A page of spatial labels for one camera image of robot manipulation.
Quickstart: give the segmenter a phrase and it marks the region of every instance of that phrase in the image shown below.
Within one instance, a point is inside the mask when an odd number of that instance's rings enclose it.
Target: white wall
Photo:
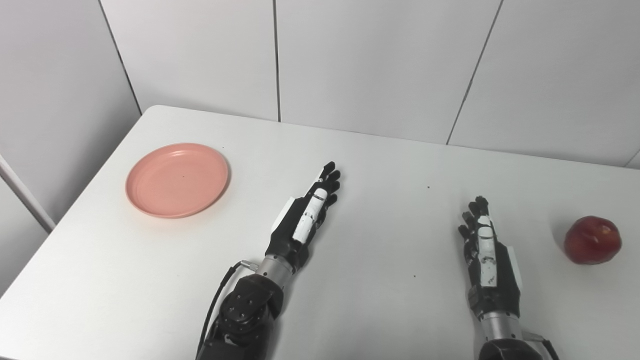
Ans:
[[[624,166],[640,149],[639,13],[505,1],[450,144]]]
[[[140,116],[97,0],[0,2],[0,154],[59,220]]]
[[[277,0],[282,122],[445,143],[499,0]]]
[[[0,297],[46,237],[44,229],[0,179]]]
[[[102,0],[142,111],[277,120],[271,0]]]

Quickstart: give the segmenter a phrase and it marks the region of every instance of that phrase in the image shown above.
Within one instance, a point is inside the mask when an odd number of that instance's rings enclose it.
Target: apple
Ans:
[[[564,253],[576,264],[605,263],[621,247],[622,239],[618,228],[605,218],[580,218],[564,237]]]

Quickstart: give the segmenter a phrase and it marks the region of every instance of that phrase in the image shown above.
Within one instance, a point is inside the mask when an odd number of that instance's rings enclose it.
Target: white table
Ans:
[[[125,178],[177,142],[221,151],[230,185],[197,215],[144,215]],[[516,249],[524,327],[561,359],[635,358],[640,171],[165,106],[142,116],[0,299],[0,356],[193,359],[223,274],[262,259],[288,196],[329,160],[343,173],[340,200],[286,296],[273,359],[473,359],[481,330],[456,228],[479,194]],[[611,262],[579,266],[560,251],[584,215],[618,225]]]

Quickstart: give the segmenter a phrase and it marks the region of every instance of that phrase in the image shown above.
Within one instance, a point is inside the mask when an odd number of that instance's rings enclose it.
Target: silver cylinder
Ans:
[[[492,311],[480,317],[480,323],[487,340],[522,340],[522,328],[517,316],[505,311]]]
[[[291,279],[293,267],[282,257],[270,254],[264,257],[255,273],[275,282],[282,289]]]

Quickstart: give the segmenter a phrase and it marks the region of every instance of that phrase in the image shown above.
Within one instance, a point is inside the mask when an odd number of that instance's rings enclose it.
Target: robotic hand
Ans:
[[[488,201],[478,196],[469,210],[462,214],[467,225],[458,231],[465,240],[463,253],[471,280],[469,306],[486,336],[479,360],[542,360],[525,341],[542,342],[557,360],[549,340],[520,328],[520,271],[513,248],[497,240]]]
[[[290,198],[273,224],[271,242],[260,265],[241,261],[226,274],[205,320],[196,360],[262,360],[266,357],[273,323],[282,311],[283,289],[307,262],[308,246],[324,222],[340,188],[335,163],[325,165],[307,194]],[[222,288],[235,270],[255,271],[238,280],[223,300],[212,328],[209,319]]]

